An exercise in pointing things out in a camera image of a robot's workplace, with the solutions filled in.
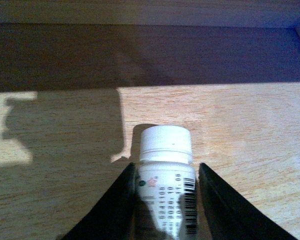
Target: barcode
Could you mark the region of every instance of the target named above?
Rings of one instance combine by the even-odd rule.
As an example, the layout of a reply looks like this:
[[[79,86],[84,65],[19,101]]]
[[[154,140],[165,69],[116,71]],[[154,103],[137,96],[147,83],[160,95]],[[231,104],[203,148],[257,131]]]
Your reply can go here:
[[[197,233],[197,203],[196,203],[196,180],[183,178],[184,207],[185,207],[185,233]]]

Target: logo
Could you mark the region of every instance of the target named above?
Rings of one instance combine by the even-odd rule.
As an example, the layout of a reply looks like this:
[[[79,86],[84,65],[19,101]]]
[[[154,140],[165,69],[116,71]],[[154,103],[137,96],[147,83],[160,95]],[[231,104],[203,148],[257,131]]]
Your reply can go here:
[[[140,187],[142,187],[142,186],[144,186],[144,185],[146,185],[146,181],[143,181],[143,180],[142,180],[142,181],[139,182],[139,186],[140,186]]]
[[[149,188],[150,188],[150,187],[155,188],[157,182],[158,182],[157,180],[155,180],[153,177],[151,177],[151,178],[147,181],[148,187],[149,187]]]

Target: bottle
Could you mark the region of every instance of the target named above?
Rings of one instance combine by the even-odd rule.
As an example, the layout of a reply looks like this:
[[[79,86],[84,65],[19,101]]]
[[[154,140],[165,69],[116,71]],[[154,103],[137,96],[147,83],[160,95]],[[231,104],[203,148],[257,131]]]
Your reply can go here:
[[[137,240],[194,240],[197,233],[196,171],[190,132],[158,125],[141,134],[136,175]]]

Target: bottle cap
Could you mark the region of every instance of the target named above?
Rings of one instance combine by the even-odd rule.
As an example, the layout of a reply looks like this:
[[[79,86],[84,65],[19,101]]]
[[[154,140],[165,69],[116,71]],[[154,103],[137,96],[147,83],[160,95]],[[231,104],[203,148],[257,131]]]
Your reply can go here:
[[[145,129],[141,134],[140,161],[192,163],[189,130],[171,125]]]

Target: wood grain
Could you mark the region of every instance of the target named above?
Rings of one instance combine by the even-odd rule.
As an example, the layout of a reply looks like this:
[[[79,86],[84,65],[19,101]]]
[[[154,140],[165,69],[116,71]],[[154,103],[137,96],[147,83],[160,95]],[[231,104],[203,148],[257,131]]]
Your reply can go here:
[[[294,28],[300,0],[0,0],[0,23]]]
[[[293,30],[0,24],[0,240],[71,229],[137,161],[143,124],[188,128],[196,169],[300,239]]]

